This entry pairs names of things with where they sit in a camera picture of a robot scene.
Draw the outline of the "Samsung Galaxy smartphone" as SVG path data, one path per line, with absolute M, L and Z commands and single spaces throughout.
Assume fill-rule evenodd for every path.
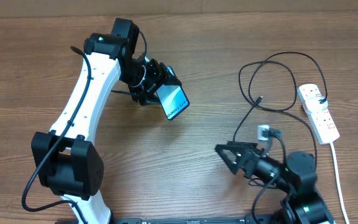
M 156 91 L 168 120 L 173 120 L 190 105 L 182 84 L 181 86 L 163 85 Z

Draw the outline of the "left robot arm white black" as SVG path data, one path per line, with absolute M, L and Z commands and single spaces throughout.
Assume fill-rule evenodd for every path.
M 39 180 L 60 203 L 67 203 L 77 223 L 113 223 L 100 186 L 104 163 L 94 146 L 99 119 L 114 86 L 124 82 L 127 95 L 142 106 L 160 105 L 169 120 L 190 105 L 172 67 L 149 59 L 134 58 L 140 29 L 117 18 L 110 34 L 91 34 L 77 54 L 83 58 L 79 79 L 68 103 L 49 132 L 34 134 L 35 161 L 32 180 Z

